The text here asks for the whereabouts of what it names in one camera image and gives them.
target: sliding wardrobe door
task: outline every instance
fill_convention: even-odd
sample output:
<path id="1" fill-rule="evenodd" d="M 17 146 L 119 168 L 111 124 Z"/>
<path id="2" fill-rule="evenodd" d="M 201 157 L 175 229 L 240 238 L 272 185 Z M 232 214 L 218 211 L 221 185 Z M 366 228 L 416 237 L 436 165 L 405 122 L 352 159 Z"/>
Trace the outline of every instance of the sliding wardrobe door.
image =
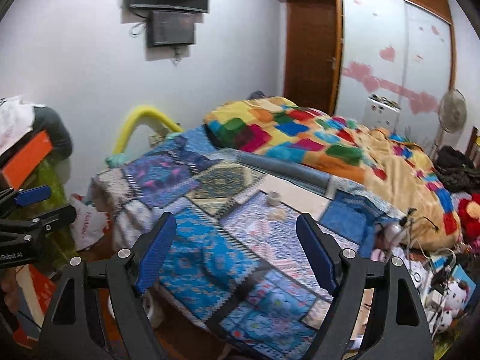
<path id="1" fill-rule="evenodd" d="M 406 5 L 406 16 L 408 56 L 397 133 L 428 153 L 439 126 L 438 104 L 450 85 L 450 26 L 411 4 Z"/>
<path id="2" fill-rule="evenodd" d="M 404 0 L 343 0 L 344 51 L 335 114 L 363 121 L 375 93 L 398 102 L 407 27 Z"/>

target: colorful blanket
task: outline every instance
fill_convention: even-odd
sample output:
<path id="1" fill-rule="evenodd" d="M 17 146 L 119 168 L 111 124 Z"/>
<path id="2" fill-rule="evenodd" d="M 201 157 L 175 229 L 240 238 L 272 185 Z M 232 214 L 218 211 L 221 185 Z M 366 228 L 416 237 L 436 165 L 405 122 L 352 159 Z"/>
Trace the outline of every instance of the colorful blanket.
<path id="1" fill-rule="evenodd" d="M 459 237 L 458 216 L 433 164 L 401 137 L 281 97 L 227 103 L 204 122 L 222 147 L 304 164 L 361 183 L 402 212 L 416 208 L 412 239 L 426 250 L 452 247 Z"/>
<path id="2" fill-rule="evenodd" d="M 159 275 L 164 297 L 249 357 L 300 359 L 332 298 L 296 237 L 298 215 L 309 212 L 342 248 L 369 257 L 374 226 L 402 213 L 347 179 L 330 177 L 327 198 L 189 147 L 178 136 L 94 179 L 93 196 L 113 214 L 117 249 L 132 247 L 172 212 L 178 228 Z M 272 190 L 282 197 L 273 208 L 266 204 Z"/>

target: fan head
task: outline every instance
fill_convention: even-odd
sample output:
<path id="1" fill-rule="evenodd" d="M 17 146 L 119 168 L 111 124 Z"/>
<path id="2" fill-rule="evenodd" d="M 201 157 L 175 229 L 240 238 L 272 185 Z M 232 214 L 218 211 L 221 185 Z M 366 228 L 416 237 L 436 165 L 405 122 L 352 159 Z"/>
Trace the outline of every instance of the fan head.
<path id="1" fill-rule="evenodd" d="M 467 120 L 467 104 L 465 97 L 457 90 L 448 92 L 442 99 L 438 109 L 438 120 L 443 130 L 454 133 L 463 128 Z"/>

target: white box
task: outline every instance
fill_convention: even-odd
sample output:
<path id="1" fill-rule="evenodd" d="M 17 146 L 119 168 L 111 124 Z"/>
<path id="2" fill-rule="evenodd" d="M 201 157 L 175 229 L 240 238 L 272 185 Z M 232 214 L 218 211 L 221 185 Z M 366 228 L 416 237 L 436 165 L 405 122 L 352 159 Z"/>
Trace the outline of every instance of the white box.
<path id="1" fill-rule="evenodd" d="M 398 123 L 399 113 L 400 110 L 398 108 L 369 98 L 362 124 L 370 130 L 384 127 L 388 131 L 393 132 Z"/>

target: white panda plush toy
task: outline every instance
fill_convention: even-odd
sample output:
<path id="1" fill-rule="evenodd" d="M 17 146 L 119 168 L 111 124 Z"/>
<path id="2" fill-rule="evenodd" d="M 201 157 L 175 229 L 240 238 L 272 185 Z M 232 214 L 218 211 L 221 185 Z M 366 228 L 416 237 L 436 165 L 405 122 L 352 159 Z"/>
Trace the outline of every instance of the white panda plush toy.
<path id="1" fill-rule="evenodd" d="M 449 311 L 453 318 L 465 306 L 468 285 L 463 280 L 453 280 L 448 283 L 447 295 L 443 309 Z"/>
<path id="2" fill-rule="evenodd" d="M 452 312 L 450 311 L 443 311 L 442 316 L 440 317 L 440 321 L 438 321 L 438 329 L 437 333 L 443 333 L 445 332 L 448 327 L 452 324 L 453 322 L 453 316 Z"/>

